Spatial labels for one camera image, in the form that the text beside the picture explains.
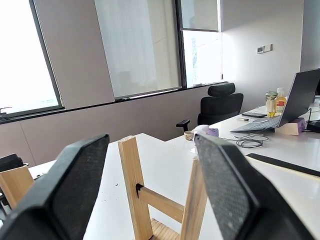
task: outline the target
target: cup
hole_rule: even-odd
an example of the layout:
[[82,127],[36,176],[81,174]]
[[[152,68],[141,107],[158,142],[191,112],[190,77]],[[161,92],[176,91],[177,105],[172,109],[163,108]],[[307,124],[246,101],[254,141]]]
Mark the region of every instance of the cup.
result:
[[194,139],[194,132],[193,131],[185,131],[184,137],[186,140],[191,141],[192,139]]

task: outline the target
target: wall switch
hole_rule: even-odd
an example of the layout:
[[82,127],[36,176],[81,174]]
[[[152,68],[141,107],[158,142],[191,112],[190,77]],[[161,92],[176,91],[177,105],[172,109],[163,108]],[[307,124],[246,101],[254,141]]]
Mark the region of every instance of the wall switch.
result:
[[265,48],[265,46],[258,47],[257,50],[256,50],[256,53],[257,54],[263,54],[264,53],[264,48]]
[[272,44],[268,44],[264,46],[264,53],[272,51]]

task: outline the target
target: window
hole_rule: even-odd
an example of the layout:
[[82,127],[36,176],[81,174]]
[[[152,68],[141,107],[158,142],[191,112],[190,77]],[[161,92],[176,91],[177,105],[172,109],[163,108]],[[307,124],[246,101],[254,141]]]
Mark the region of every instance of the window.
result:
[[183,30],[186,85],[211,84],[221,78],[219,32]]
[[218,82],[219,0],[95,0],[116,99]]
[[12,107],[2,111],[8,117],[62,108],[32,10],[27,0],[0,1],[0,108]]
[[95,0],[116,99],[180,87],[172,0]]
[[180,0],[187,87],[218,82],[222,73],[219,0]]

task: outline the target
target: chair headrest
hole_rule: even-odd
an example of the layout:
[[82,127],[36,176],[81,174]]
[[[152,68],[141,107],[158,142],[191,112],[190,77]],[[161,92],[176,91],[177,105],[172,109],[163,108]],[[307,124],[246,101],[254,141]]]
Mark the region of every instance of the chair headrest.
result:
[[236,86],[233,82],[221,82],[214,84],[208,88],[208,95],[211,97],[223,97],[233,94]]

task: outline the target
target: desk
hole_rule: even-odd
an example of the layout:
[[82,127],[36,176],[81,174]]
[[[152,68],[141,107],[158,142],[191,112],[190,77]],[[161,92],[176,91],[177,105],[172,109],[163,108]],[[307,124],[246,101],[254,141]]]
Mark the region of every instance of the desk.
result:
[[[184,205],[195,154],[143,133],[136,139],[146,187]],[[32,175],[46,173],[53,163],[32,167],[30,172]],[[320,179],[256,160],[250,163],[275,185],[314,237],[320,239]],[[180,223],[151,206],[149,210],[152,218],[180,232]],[[117,142],[108,146],[98,197],[84,239],[134,239]],[[222,239],[209,202],[199,239]]]
[[[136,135],[136,140],[145,186],[185,205],[195,154],[144,133]],[[48,172],[54,162],[31,167],[31,175]],[[180,232],[179,222],[151,206],[149,211],[152,218]],[[98,197],[84,236],[84,240],[105,239],[134,239],[117,142],[108,146]],[[199,239],[222,239],[209,201],[206,204]]]
[[[253,113],[266,113],[266,107],[261,106],[251,110]],[[257,118],[246,117],[247,121],[237,120],[241,115],[229,118],[227,120],[215,123],[210,128],[219,129],[219,137],[225,139],[235,139],[234,136],[241,137],[247,133],[235,133],[230,130],[239,128],[243,125],[251,123]],[[308,120],[309,113],[302,115]],[[319,120],[320,111],[311,114],[311,120]],[[274,134],[268,132],[264,134],[269,140],[263,143],[259,148],[239,148],[240,151],[247,155],[255,153],[270,158],[279,159],[292,164],[300,165],[309,169],[320,171],[320,134],[314,132],[302,132],[299,136]],[[187,141],[184,136],[176,137],[167,143],[173,144],[182,149],[195,152],[195,146],[192,141]]]
[[[265,106],[251,110],[255,113],[266,113]],[[244,136],[247,133],[230,132],[248,122],[237,120],[241,115],[215,123],[210,128],[219,129],[219,137],[234,139],[234,136]],[[308,120],[309,114],[302,115]],[[248,117],[249,123],[256,118]],[[311,120],[319,120],[320,111],[311,114]],[[247,155],[249,153],[260,154],[271,158],[279,159],[288,163],[303,166],[309,169],[320,171],[320,134],[303,132],[299,136],[266,133],[269,137],[262,147],[239,148]],[[189,152],[195,152],[192,141],[187,141],[184,136],[179,136],[167,143]],[[251,160],[251,165],[267,177],[286,199],[296,214],[307,226],[316,239],[320,239],[320,178],[285,170],[257,160]]]

